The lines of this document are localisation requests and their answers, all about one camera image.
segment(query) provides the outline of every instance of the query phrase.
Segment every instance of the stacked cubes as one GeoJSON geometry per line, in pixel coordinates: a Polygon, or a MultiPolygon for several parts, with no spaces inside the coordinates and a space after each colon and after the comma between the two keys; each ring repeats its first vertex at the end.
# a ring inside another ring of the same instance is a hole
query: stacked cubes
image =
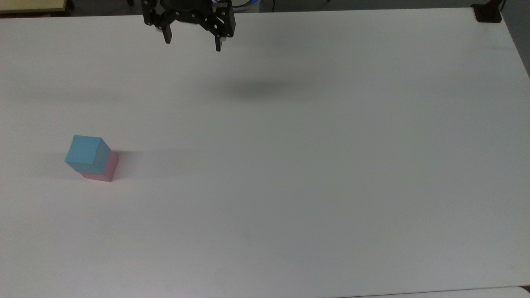
{"type": "Polygon", "coordinates": [[[118,156],[102,138],[75,135],[65,162],[85,178],[111,182],[118,156]]]}

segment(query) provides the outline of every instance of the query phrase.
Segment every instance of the white table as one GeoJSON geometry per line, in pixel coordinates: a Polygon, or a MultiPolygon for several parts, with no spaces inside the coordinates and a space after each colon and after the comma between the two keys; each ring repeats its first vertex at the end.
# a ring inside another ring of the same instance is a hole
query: white table
{"type": "Polygon", "coordinates": [[[2,298],[530,284],[530,81],[504,23],[238,15],[221,53],[172,30],[0,20],[2,298]],[[118,152],[114,182],[64,163],[74,134],[118,152]]]}
{"type": "Polygon", "coordinates": [[[520,287],[485,288],[479,290],[382,295],[378,298],[528,298],[530,294],[520,287]]]}

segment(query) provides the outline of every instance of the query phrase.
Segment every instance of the floor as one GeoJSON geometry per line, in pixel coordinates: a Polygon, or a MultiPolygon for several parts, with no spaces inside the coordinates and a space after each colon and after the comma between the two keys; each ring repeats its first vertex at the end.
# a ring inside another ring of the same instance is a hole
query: floor
{"type": "MultiPolygon", "coordinates": [[[[74,0],[74,16],[142,14],[139,0],[74,0]]],[[[276,0],[275,12],[470,7],[488,0],[276,0]]],[[[271,12],[273,0],[262,0],[259,12],[271,12]]],[[[521,59],[530,74],[530,0],[507,0],[502,12],[521,59]]]]}

